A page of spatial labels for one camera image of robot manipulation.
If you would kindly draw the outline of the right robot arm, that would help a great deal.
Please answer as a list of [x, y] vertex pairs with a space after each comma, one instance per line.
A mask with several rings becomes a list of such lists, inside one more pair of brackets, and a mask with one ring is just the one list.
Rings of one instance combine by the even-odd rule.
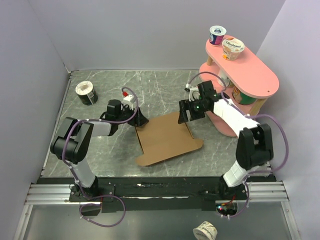
[[201, 82], [196, 87], [188, 83], [185, 90], [189, 96], [179, 101], [179, 124], [204, 118], [206, 112], [212, 112], [238, 138], [235, 162], [219, 178], [218, 184], [219, 195], [228, 200], [236, 194], [239, 185], [251, 172], [273, 159], [271, 127], [241, 113], [227, 94], [214, 89], [211, 81]]

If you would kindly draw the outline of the black-label yogurt cup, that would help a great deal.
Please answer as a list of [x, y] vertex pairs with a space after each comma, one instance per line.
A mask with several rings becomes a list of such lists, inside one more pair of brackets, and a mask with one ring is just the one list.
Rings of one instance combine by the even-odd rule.
[[98, 101], [98, 94], [91, 81], [82, 81], [75, 87], [75, 92], [84, 105], [94, 105]]

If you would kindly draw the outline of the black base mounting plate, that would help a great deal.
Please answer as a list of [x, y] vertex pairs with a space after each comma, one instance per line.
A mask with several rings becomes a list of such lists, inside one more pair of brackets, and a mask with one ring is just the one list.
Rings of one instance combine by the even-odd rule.
[[201, 209], [214, 211], [218, 201], [245, 200], [245, 186], [240, 184], [233, 195], [221, 197], [220, 177], [100, 177], [100, 194], [89, 206], [81, 192], [76, 192], [70, 178], [40, 178], [41, 187], [67, 184], [67, 200], [83, 203], [84, 212], [97, 211], [114, 213], [117, 211], [186, 210]]

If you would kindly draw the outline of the aluminium rail frame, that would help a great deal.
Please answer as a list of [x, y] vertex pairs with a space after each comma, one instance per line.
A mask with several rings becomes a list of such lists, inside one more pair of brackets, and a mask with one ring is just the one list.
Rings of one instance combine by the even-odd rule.
[[254, 182], [239, 214], [223, 218], [216, 203], [186, 197], [125, 198], [126, 213], [100, 213], [89, 223], [67, 184], [33, 184], [14, 234], [16, 240], [193, 240], [194, 228], [210, 222], [219, 240], [299, 240], [301, 234], [280, 182]]

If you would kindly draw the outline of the brown cardboard box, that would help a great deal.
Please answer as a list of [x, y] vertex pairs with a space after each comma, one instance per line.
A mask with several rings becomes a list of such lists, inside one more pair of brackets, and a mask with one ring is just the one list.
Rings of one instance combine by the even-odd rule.
[[204, 140], [195, 138], [186, 123], [178, 123], [179, 112], [154, 117], [136, 127], [142, 155], [135, 163], [145, 167], [202, 148]]

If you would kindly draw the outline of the green cup middle shelf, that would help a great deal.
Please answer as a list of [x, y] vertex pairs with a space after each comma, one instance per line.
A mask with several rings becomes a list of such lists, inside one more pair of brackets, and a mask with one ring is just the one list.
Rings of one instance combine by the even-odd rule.
[[236, 86], [232, 90], [232, 97], [240, 105], [250, 105], [256, 101], [256, 98], [244, 94]]

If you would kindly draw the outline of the orange Chobani yogurt cup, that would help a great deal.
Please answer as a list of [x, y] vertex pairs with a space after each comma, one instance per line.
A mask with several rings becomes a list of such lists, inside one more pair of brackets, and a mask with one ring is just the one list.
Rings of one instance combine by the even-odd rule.
[[245, 44], [235, 37], [226, 38], [222, 41], [222, 57], [225, 60], [234, 61], [245, 50], [245, 47]]

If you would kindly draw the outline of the white cup middle shelf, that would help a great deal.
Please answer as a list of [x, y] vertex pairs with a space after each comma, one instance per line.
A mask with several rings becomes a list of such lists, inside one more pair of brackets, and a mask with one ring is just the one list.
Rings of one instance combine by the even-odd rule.
[[222, 69], [220, 69], [220, 71], [218, 72], [218, 76], [220, 77], [218, 83], [222, 87], [226, 86], [227, 88], [232, 88], [234, 86], [233, 82]]

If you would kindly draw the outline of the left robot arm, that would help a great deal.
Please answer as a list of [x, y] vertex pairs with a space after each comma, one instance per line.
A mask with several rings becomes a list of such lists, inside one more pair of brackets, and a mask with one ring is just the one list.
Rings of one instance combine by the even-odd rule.
[[75, 191], [80, 192], [87, 201], [94, 201], [100, 190], [98, 178], [86, 159], [91, 138], [113, 136], [121, 124], [142, 127], [148, 122], [139, 106], [127, 100], [112, 99], [99, 119], [66, 117], [51, 142], [50, 152], [69, 168]]

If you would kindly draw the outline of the yogurt cup bottom edge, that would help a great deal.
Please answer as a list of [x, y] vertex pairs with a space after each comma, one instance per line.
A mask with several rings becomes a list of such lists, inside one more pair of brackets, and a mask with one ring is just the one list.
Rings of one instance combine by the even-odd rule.
[[193, 229], [193, 234], [197, 240], [215, 240], [218, 231], [213, 224], [204, 221], [198, 227]]

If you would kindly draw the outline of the pink three-tier shelf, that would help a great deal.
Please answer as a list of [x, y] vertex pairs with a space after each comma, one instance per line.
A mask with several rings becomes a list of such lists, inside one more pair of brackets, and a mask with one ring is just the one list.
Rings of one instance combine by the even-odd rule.
[[249, 105], [235, 103], [246, 114], [257, 115], [267, 99], [278, 91], [278, 77], [248, 47], [234, 61], [223, 58], [221, 44], [214, 46], [207, 41], [205, 50], [208, 58], [199, 71], [218, 74], [222, 70], [240, 92], [254, 98], [255, 102]]

